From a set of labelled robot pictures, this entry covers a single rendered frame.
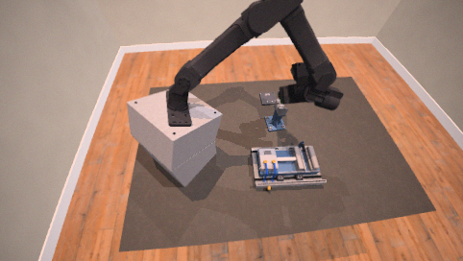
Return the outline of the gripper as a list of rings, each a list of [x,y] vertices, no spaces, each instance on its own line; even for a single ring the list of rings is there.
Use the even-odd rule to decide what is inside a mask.
[[[299,87],[300,88],[300,87]],[[298,89],[299,89],[298,88]],[[298,91],[297,89],[297,91]],[[298,97],[297,97],[297,91],[296,95],[288,95],[288,86],[281,86],[280,87],[280,92],[278,94],[279,99],[280,99],[280,104],[297,104],[297,103],[303,103],[301,102]],[[298,102],[299,101],[299,102]]]

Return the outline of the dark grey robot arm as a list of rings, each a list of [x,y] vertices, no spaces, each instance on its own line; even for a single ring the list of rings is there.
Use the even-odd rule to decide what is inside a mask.
[[[285,29],[303,60],[292,64],[290,71],[296,83],[288,86],[288,95],[296,95],[302,85],[297,92],[301,102],[314,103],[328,110],[338,108],[344,94],[338,88],[328,87],[335,82],[337,74],[306,19],[301,5],[304,0],[258,1],[252,3],[225,32],[194,59],[186,62],[176,74],[174,86],[170,85],[166,91],[170,127],[191,127],[187,102],[189,91],[239,47],[268,32],[277,23]]]

